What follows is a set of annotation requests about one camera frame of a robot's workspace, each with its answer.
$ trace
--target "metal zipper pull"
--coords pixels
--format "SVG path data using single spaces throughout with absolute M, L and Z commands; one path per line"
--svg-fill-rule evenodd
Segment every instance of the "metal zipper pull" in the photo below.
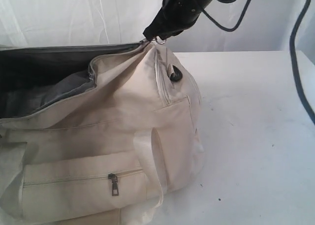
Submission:
M 111 173 L 108 175 L 108 180 L 112 181 L 112 196 L 119 196 L 117 176 L 115 174 Z

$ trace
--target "pocket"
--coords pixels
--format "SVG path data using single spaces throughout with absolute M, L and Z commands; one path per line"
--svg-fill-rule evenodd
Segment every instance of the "pocket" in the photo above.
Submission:
M 146 200 L 146 176 L 134 152 L 27 165 L 22 219 L 48 223 Z

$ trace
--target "white table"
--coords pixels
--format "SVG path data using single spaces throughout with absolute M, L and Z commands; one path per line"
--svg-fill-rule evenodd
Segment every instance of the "white table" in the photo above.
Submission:
M 152 225 L 314 225 L 315 127 L 288 52 L 178 53 L 203 95 L 202 172 L 165 197 Z M 302 53 L 315 109 L 315 66 Z

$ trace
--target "cream canvas bag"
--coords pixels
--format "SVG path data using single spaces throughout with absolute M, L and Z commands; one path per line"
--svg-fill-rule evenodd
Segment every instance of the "cream canvas bag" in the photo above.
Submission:
M 95 58 L 78 71 L 87 50 Z M 200 93 L 175 55 L 146 42 L 87 50 L 2 53 L 7 72 L 17 61 L 33 71 L 0 96 L 0 206 L 16 220 L 88 224 L 159 196 L 130 221 L 144 224 L 201 169 Z

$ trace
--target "white backdrop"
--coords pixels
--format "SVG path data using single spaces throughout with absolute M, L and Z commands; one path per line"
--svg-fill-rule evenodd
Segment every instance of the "white backdrop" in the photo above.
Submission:
M 213 1 L 207 11 L 232 27 L 246 0 Z M 242 25 L 221 31 L 205 16 L 168 40 L 174 52 L 288 50 L 305 0 L 252 0 Z M 315 63 L 315 0 L 298 34 L 297 48 Z M 0 0 L 0 43 L 8 46 L 97 45 L 139 41 L 161 0 Z

